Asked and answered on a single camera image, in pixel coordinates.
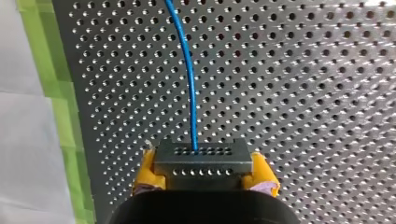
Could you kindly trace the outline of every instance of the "hole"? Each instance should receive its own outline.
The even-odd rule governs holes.
[[[370,35],[371,35],[371,32],[370,32],[370,31],[364,31],[364,32],[363,32],[363,36],[364,36],[365,38],[370,37]]]
[[[387,17],[388,18],[393,18],[395,16],[395,12],[394,11],[388,11],[388,13],[387,13]]]
[[[290,21],[294,21],[295,19],[296,19],[296,14],[290,13],[290,14],[289,14],[289,20],[290,20]]]
[[[117,7],[125,7],[125,2],[124,1],[119,1],[117,3]]]
[[[110,3],[105,1],[102,3],[102,7],[110,7]]]
[[[327,15],[326,15],[326,19],[329,20],[329,21],[334,19],[334,13],[333,12],[328,12]]]
[[[351,11],[346,13],[346,18],[349,19],[349,20],[352,20],[354,16],[355,16],[354,13],[351,12]]]
[[[271,14],[269,19],[270,19],[270,21],[276,21],[277,15],[275,13],[273,13],[273,14]]]
[[[307,18],[308,18],[310,21],[312,21],[312,20],[315,18],[315,14],[312,13],[312,12],[308,13]]]
[[[258,21],[258,20],[259,20],[259,15],[254,14],[254,15],[251,17],[251,20],[252,20],[252,21]]]
[[[368,11],[368,12],[366,13],[366,17],[367,17],[368,19],[372,19],[372,18],[374,17],[374,12],[373,12],[373,11]]]

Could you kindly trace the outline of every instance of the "wire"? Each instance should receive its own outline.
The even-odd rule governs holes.
[[[190,135],[191,135],[191,146],[193,150],[198,150],[198,143],[197,143],[197,128],[196,128],[196,121],[197,121],[197,109],[195,103],[195,87],[194,87],[194,69],[192,67],[192,59],[190,56],[189,44],[187,43],[183,31],[183,26],[181,25],[180,19],[176,14],[175,7],[173,5],[172,0],[165,0],[166,7],[168,8],[169,13],[174,21],[177,35],[180,40],[181,49],[183,50],[184,54],[184,61],[186,61],[187,67],[187,78],[189,81],[189,92],[190,92]]]

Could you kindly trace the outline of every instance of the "yellow clamp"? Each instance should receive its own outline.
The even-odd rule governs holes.
[[[154,160],[154,156],[154,149],[145,150],[142,166],[140,167],[134,182],[133,192],[135,187],[139,184],[151,185],[156,188],[166,189],[165,177],[162,175],[155,175],[152,172],[152,162]],[[280,183],[277,180],[274,172],[271,170],[271,167],[265,161],[264,156],[260,152],[253,152],[251,153],[251,158],[253,160],[252,173],[243,176],[243,188],[250,189],[261,182],[271,181],[277,185],[276,188],[272,189],[272,196],[276,197],[280,189]]]

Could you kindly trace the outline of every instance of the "metal panel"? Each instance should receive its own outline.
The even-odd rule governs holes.
[[[395,221],[392,1],[175,0],[201,142],[243,137],[303,223]],[[145,139],[189,141],[185,65],[161,0],[54,0],[99,222]]]

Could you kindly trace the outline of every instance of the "green strip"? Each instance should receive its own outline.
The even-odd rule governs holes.
[[[50,0],[18,0],[46,97],[52,101],[77,224],[95,222],[75,91]]]

